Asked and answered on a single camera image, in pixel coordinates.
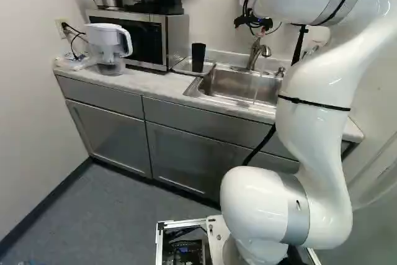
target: floor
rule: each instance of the floor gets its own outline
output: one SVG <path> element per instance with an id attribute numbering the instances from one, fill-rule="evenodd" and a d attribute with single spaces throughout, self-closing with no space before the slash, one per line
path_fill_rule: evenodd
<path id="1" fill-rule="evenodd" d="M 2 265 L 154 265 L 160 220 L 219 211 L 93 164 L 1 259 Z"/>

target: kitchen sink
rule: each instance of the kitchen sink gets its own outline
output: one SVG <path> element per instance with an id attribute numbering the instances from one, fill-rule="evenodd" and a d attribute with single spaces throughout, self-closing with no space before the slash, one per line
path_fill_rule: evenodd
<path id="1" fill-rule="evenodd" d="M 282 78 L 275 73 L 217 65 L 204 78 L 196 78 L 184 95 L 254 110 L 274 109 Z"/>

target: white countertop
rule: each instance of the white countertop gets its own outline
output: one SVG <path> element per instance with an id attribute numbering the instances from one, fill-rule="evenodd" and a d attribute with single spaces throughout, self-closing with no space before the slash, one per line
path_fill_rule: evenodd
<path id="1" fill-rule="evenodd" d="M 231 107 L 227 104 L 211 102 L 206 99 L 184 96 L 183 93 L 195 78 L 182 74 L 155 74 L 138 70 L 126 70 L 125 74 L 121 76 L 104 76 L 99 74 L 95 70 L 95 67 L 81 71 L 55 68 L 54 73 L 60 76 L 108 88 L 132 92 L 142 96 L 182 104 L 189 107 L 250 119 L 265 124 L 273 124 L 275 121 L 275 109 L 269 112 L 248 110 L 242 107 Z M 355 123 L 349 119 L 344 130 L 343 140 L 360 143 L 363 139 L 363 133 Z"/>

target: microwave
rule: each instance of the microwave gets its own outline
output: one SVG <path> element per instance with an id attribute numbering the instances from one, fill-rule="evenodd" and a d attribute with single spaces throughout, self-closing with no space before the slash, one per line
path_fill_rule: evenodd
<path id="1" fill-rule="evenodd" d="M 189 15 L 154 15 L 87 10 L 90 23 L 112 23 L 131 35 L 133 53 L 127 66 L 169 71 L 189 55 Z"/>

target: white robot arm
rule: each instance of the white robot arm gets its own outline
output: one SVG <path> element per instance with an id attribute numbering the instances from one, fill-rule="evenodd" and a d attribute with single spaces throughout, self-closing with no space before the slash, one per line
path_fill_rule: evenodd
<path id="1" fill-rule="evenodd" d="M 287 245 L 333 249 L 350 234 L 342 133 L 362 75 L 376 65 L 379 49 L 397 39 L 397 0 L 249 3 L 259 18 L 331 31 L 325 47 L 288 70 L 280 90 L 278 136 L 301 162 L 299 172 L 237 167 L 221 185 L 222 214 L 243 258 L 277 264 Z"/>

